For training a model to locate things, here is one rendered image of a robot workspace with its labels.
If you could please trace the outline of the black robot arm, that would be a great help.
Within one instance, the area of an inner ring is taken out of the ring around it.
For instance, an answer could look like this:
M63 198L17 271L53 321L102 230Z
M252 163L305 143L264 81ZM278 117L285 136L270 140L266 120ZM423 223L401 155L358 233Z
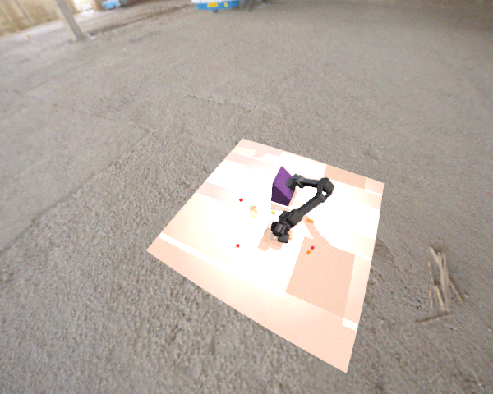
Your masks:
M321 177L320 179L305 178L302 175L294 174L293 178L288 178L286 185L292 190L293 187L298 186L300 189L305 186L317 188L316 196L308 200L300 208L293 209L292 211L283 211L279 216L279 222L272 222L271 231L277 237L282 237L286 228L291 230L294 228L302 218L308 214L311 210L324 203L328 197L333 194L334 184L327 177ZM323 195L322 191L326 194ZM289 225L291 223L292 225Z

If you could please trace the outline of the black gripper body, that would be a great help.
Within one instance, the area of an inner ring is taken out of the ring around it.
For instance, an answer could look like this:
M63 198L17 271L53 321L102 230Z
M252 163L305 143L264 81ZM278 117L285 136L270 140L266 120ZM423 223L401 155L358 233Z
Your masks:
M278 238L278 242L288 243L288 235L289 235L288 232L290 232L290 230L286 228L283 236L281 238L280 237Z

